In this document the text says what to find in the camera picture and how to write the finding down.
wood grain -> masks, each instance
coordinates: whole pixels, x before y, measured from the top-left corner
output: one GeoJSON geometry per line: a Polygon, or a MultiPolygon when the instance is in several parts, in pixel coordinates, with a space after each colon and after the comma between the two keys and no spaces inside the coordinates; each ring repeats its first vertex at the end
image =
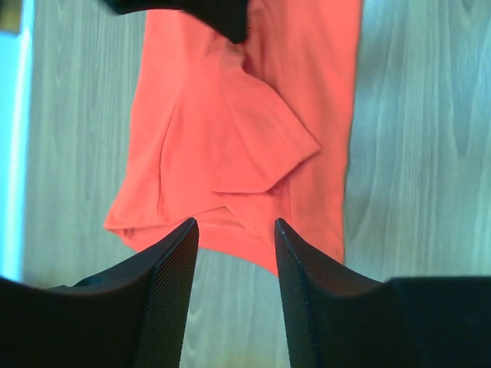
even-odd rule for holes
{"type": "Polygon", "coordinates": [[[364,6],[347,265],[377,279],[491,272],[491,2],[364,6]]]}
{"type": "MultiPolygon", "coordinates": [[[[129,257],[102,229],[124,177],[143,15],[38,0],[25,281],[129,257]]],[[[347,265],[373,278],[491,270],[491,2],[366,0],[345,201],[347,265]]],[[[278,281],[200,250],[181,366],[288,366],[278,281]]]]}

